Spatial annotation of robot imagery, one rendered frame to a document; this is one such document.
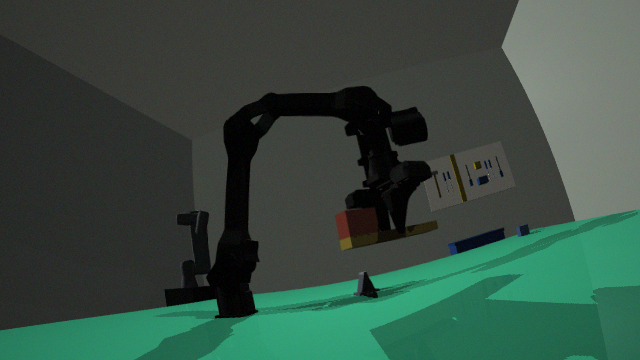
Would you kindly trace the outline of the small blue block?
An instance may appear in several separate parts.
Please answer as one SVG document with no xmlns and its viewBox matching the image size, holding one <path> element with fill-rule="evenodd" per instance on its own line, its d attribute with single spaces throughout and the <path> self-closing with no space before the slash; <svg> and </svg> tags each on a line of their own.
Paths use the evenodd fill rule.
<svg viewBox="0 0 640 360">
<path fill-rule="evenodd" d="M 528 224 L 516 227 L 516 230 L 517 230 L 517 233 L 518 233 L 517 235 L 518 236 L 524 236 L 524 235 L 530 234 L 529 233 L 530 231 L 529 231 L 529 228 L 528 228 Z"/>
</svg>

